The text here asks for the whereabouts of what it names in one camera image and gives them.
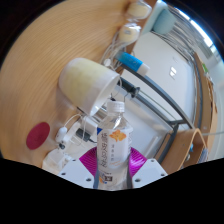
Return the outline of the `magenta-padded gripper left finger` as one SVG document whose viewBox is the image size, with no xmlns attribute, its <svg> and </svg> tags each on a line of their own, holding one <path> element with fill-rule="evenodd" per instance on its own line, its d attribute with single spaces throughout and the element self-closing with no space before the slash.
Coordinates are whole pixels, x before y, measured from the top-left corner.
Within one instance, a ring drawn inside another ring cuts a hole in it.
<svg viewBox="0 0 224 224">
<path fill-rule="evenodd" d="M 58 176 L 78 186 L 96 189 L 97 177 L 97 148 L 94 147 L 78 159 L 71 159 L 59 172 Z"/>
</svg>

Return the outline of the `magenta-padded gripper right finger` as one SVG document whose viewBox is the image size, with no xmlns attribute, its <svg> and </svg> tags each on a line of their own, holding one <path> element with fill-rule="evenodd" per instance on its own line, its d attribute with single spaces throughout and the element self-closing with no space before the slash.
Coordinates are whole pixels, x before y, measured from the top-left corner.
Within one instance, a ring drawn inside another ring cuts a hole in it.
<svg viewBox="0 0 224 224">
<path fill-rule="evenodd" d="M 147 159 L 138 150 L 132 148 L 128 163 L 128 187 L 144 187 L 167 176 L 166 171 L 156 159 Z"/>
</svg>

